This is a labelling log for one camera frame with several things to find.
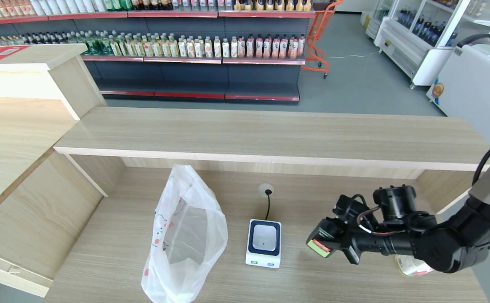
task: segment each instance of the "white cable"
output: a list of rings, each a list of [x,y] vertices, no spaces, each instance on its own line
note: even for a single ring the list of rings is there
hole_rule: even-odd
[[[370,56],[371,54],[376,54],[376,53],[380,53],[381,50],[376,50],[376,52],[372,52],[370,54],[366,54],[366,55],[358,55],[358,54],[349,54],[347,56],[344,56],[344,57],[330,57],[330,58],[334,58],[334,59],[344,59],[344,58],[348,58],[348,57],[359,57],[359,58],[364,58],[364,57],[368,57]]]

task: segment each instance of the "power cord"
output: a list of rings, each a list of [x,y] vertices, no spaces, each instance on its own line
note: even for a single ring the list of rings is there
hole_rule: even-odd
[[[270,189],[266,189],[266,194],[268,195],[268,213],[266,213],[266,219],[264,219],[265,221],[268,220],[268,216],[269,216],[269,209],[272,207],[272,200],[270,199],[270,195],[273,194],[272,190]]]

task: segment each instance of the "display fridge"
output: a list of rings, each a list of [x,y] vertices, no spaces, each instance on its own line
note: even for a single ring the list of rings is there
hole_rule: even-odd
[[[490,33],[490,0],[394,0],[374,39],[410,77],[432,85],[463,38]]]
[[[447,116],[461,117],[490,143],[490,35],[459,42],[426,95]]]

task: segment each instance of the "chest freezer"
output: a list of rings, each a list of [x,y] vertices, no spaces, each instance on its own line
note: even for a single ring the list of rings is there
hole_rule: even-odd
[[[426,94],[447,116],[463,118],[490,143],[490,35],[458,43]]]

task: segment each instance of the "glass door fridge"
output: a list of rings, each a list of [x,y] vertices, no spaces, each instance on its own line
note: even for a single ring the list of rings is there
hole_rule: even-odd
[[[490,33],[490,0],[395,0],[374,43],[408,77],[432,85],[458,41]]]

